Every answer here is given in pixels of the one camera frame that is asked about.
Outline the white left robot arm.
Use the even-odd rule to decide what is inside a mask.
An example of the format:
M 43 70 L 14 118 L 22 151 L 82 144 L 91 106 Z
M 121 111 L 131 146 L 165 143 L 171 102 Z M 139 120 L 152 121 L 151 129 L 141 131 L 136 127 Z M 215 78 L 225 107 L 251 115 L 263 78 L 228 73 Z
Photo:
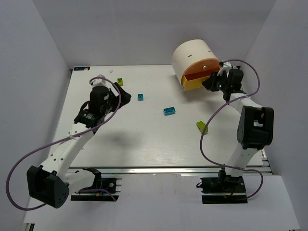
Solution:
M 131 95 L 118 83 L 118 95 L 103 82 L 92 81 L 90 99 L 82 104 L 68 133 L 67 141 L 62 141 L 39 167 L 31 166 L 26 173 L 29 195 L 44 204 L 60 208 L 73 193 L 105 192 L 100 171 L 84 167 L 73 174 L 67 171 L 84 145 L 105 123 L 109 113 L 115 113 L 128 104 Z

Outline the long lime lego brick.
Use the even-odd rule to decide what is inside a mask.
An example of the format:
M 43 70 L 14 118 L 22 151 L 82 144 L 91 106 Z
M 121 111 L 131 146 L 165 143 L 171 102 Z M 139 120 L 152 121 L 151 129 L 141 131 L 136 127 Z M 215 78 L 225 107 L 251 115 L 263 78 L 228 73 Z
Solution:
M 208 133 L 208 127 L 203 121 L 198 121 L 196 125 L 201 133 L 204 133 L 204 134 Z

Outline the lime square lego brick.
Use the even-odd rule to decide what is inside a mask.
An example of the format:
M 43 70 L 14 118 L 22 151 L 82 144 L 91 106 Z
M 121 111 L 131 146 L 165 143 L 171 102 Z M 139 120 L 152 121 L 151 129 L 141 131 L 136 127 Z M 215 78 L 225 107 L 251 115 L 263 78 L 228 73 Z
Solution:
M 119 86 L 121 86 L 121 87 L 124 85 L 123 79 L 122 79 L 122 78 L 118 78 L 118 79 L 117 79 L 117 83 L 118 83 Z

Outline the yellow drawer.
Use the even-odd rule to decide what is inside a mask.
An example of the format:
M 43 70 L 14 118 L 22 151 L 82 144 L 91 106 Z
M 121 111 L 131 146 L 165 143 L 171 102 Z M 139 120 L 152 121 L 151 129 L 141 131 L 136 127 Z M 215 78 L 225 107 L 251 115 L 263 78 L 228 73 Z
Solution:
M 198 89 L 203 87 L 202 83 L 206 81 L 212 73 L 213 70 L 186 74 L 182 76 L 180 83 L 185 91 Z

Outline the orange drawer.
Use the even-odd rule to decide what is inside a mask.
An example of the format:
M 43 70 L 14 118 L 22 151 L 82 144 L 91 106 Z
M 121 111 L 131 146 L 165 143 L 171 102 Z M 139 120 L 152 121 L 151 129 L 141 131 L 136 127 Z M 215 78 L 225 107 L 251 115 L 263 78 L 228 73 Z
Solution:
M 194 74 L 203 71 L 217 71 L 219 69 L 220 69 L 219 60 L 217 58 L 206 58 L 196 61 L 191 65 L 189 65 L 183 72 L 183 75 Z

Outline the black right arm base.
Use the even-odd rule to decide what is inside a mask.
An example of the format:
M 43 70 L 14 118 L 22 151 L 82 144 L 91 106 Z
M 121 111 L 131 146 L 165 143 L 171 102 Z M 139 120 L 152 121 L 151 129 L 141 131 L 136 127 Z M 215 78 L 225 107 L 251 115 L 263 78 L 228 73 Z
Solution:
M 217 177 L 200 178 L 196 185 L 202 192 L 202 204 L 247 204 L 243 177 L 232 177 L 220 170 Z

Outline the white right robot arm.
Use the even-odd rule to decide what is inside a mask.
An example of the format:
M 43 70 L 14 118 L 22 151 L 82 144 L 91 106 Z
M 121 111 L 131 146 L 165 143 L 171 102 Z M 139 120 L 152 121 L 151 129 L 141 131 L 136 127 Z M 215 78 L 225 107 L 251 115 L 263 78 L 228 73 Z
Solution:
M 229 161 L 223 165 L 227 177 L 239 178 L 252 157 L 273 139 L 274 110 L 255 103 L 242 90 L 242 70 L 213 72 L 202 85 L 209 91 L 223 92 L 226 105 L 240 114 L 236 139 L 238 144 Z

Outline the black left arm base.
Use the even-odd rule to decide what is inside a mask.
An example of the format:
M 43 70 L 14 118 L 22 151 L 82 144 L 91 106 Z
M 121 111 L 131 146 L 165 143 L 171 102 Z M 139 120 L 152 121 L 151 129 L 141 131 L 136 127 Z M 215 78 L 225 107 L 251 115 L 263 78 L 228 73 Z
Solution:
M 121 192 L 122 179 L 102 177 L 102 173 L 91 167 L 82 169 L 94 176 L 91 186 L 82 188 L 71 195 L 71 201 L 116 202 Z

